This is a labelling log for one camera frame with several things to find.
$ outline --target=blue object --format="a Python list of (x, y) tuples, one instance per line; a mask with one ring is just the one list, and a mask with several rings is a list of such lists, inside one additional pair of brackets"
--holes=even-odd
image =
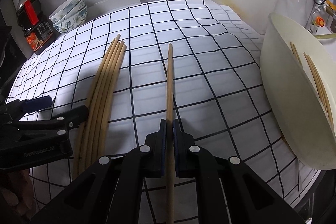
[(38, 110), (50, 107), (53, 103), (53, 99), (48, 95), (31, 100), (27, 100), (22, 105), (22, 111), (24, 113), (32, 113)]

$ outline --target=grid tablecloth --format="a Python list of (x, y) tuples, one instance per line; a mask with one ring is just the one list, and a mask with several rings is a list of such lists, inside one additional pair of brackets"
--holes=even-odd
[[(291, 206), (319, 171), (298, 165), (284, 143), (260, 76), (262, 37), (228, 6), (163, 0), (127, 7), (58, 38), (20, 70), (8, 102), (50, 95), (53, 107), (22, 120), (50, 119), (84, 104), (102, 57), (118, 33), (127, 49), (114, 92), (105, 153), (144, 144), (166, 116), (168, 44), (174, 54), (175, 117), (214, 156), (240, 157)], [(70, 131), (74, 146), (76, 129)], [(31, 169), (41, 209), (71, 181), (73, 157)], [(297, 170), (303, 182), (298, 192)], [(165, 221), (165, 182), (144, 180), (139, 223)], [(175, 220), (198, 223), (193, 179), (175, 181)]]

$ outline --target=soy sauce bottle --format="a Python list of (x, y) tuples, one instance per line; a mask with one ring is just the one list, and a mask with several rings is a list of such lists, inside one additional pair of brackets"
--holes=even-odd
[(39, 55), (56, 40), (54, 28), (42, 12), (39, 0), (19, 0), (16, 18), (28, 44)]

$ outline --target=human hand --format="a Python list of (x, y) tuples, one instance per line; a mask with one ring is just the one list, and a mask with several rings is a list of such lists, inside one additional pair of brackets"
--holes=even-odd
[(0, 192), (13, 211), (31, 219), (36, 211), (29, 169), (1, 176)]

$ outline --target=bottle label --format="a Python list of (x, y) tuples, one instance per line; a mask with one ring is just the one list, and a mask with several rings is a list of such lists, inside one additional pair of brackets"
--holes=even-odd
[(26, 39), (33, 51), (37, 51), (52, 35), (53, 30), (49, 23), (47, 21), (41, 21), (28, 35), (26, 35)]

